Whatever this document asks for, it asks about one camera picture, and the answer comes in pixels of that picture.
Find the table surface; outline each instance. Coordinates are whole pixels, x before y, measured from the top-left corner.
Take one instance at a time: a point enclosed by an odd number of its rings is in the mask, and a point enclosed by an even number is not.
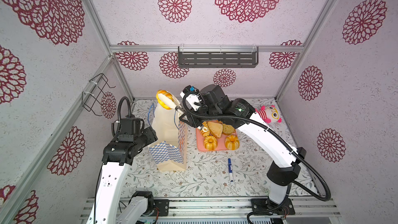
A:
[[[274,99],[247,99],[259,109],[261,106],[277,104]],[[156,100],[137,100],[133,114],[145,120],[152,103]],[[296,146],[286,126],[284,117],[281,123],[270,126],[289,144]],[[240,147],[235,151],[200,152],[196,145],[193,127],[188,127],[187,170],[160,172],[148,148],[134,158],[132,168],[123,182],[121,197],[131,197],[137,190],[152,191],[154,197],[227,197],[227,196],[267,196],[270,180],[266,176],[272,163],[271,157],[251,138],[238,131]],[[235,183],[229,183],[228,158],[231,158]],[[301,166],[298,178],[312,191],[317,192],[307,169]],[[290,195],[304,196],[307,192],[292,185]]]

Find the bag handle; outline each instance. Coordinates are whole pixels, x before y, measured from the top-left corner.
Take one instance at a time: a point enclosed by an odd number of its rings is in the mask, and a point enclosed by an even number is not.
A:
[[[147,117],[147,121],[148,121],[148,125],[149,125],[149,126],[152,126],[151,123],[149,122],[149,114],[150,114],[150,110],[151,110],[152,107],[153,107],[153,110],[152,110],[152,112],[153,112],[153,117],[155,117],[155,104],[152,103],[152,105],[151,105],[150,108],[149,108],[148,117]]]

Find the black cable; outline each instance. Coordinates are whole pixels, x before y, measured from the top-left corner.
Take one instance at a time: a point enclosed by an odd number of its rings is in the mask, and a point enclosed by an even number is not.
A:
[[[94,195],[94,221],[93,221],[94,224],[96,223],[97,187],[98,187],[98,182],[100,181],[100,177],[101,177],[102,165],[101,165],[101,169],[99,170],[97,184],[96,184],[96,193]]]
[[[318,200],[321,201],[328,201],[331,198],[331,193],[330,193],[330,189],[329,186],[327,185],[326,181],[321,177],[321,175],[309,164],[307,163],[299,154],[297,154],[295,151],[293,151],[293,149],[290,147],[290,145],[285,142],[281,137],[279,137],[278,134],[276,134],[276,132],[274,132],[271,128],[267,127],[266,125],[259,123],[257,121],[254,121],[252,119],[249,118],[244,118],[244,117],[239,117],[239,116],[235,116],[235,115],[217,115],[217,116],[210,116],[210,115],[201,115],[201,114],[197,114],[196,112],[192,112],[186,103],[186,99],[189,95],[191,94],[196,94],[196,92],[192,91],[192,92],[188,92],[184,95],[184,97],[182,98],[182,105],[184,106],[186,112],[188,112],[189,114],[191,114],[194,117],[197,118],[209,118],[209,119],[218,119],[218,118],[233,118],[233,119],[238,119],[238,120],[242,120],[244,122],[249,122],[252,124],[255,124],[256,126],[259,126],[261,128],[263,128],[265,131],[268,131],[269,133],[271,133],[279,142],[281,142],[281,144],[286,147],[286,149],[294,156],[297,158],[298,161],[302,162],[302,164],[304,164],[304,166],[306,166],[311,172],[314,173],[314,175],[319,179],[319,181],[321,182],[323,188],[325,189],[325,193],[326,196],[322,197],[318,194],[315,194],[314,192],[312,192],[310,189],[308,189],[307,187],[305,187],[304,185],[302,185],[299,182],[293,181],[294,184],[296,184],[297,186],[301,187],[302,189],[304,189],[305,191],[307,191],[308,193],[310,193],[313,197],[317,198]]]
[[[111,129],[112,129],[112,136],[114,137],[115,136],[115,122],[116,122],[117,120],[115,120],[113,123],[111,123]]]
[[[276,206],[276,207],[274,207],[274,208],[272,208],[272,209],[268,209],[268,210],[253,211],[253,212],[248,213],[248,215],[247,215],[246,218],[247,218],[249,224],[254,224],[253,222],[251,222],[250,216],[252,216],[252,215],[254,215],[254,214],[265,214],[265,213],[269,213],[269,212],[275,211],[275,210],[279,209],[280,207],[282,207],[282,206],[285,204],[287,198],[289,197],[289,193],[290,193],[290,188],[291,188],[291,187],[292,187],[292,184],[289,183],[289,185],[287,186],[286,195],[285,195],[285,197],[283,198],[283,201],[282,201],[281,203],[279,203],[278,206]]]
[[[129,111],[129,114],[127,115],[129,118],[132,117],[131,115],[131,105],[130,105],[130,100],[126,97],[123,96],[120,101],[119,104],[117,105],[117,129],[116,129],[116,133],[118,133],[120,131],[120,120],[122,119],[122,116],[120,114],[120,111],[122,109],[122,105],[123,105],[123,101],[126,100],[127,102],[127,109]],[[113,124],[112,124],[112,135],[115,136],[116,135]]]

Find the stuffed toy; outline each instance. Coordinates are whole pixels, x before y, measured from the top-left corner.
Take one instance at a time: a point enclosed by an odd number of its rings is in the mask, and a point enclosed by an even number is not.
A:
[[[262,106],[260,111],[256,109],[256,112],[260,114],[260,117],[267,123],[273,122],[282,122],[282,119],[279,117],[278,110],[276,110],[275,106],[272,105],[270,107]]]

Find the whiteboard marker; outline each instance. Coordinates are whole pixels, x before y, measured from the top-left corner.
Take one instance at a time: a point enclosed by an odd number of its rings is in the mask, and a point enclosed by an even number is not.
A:
[[[234,175],[232,174],[231,158],[228,158],[228,171],[229,171],[229,182],[233,183],[234,182]]]

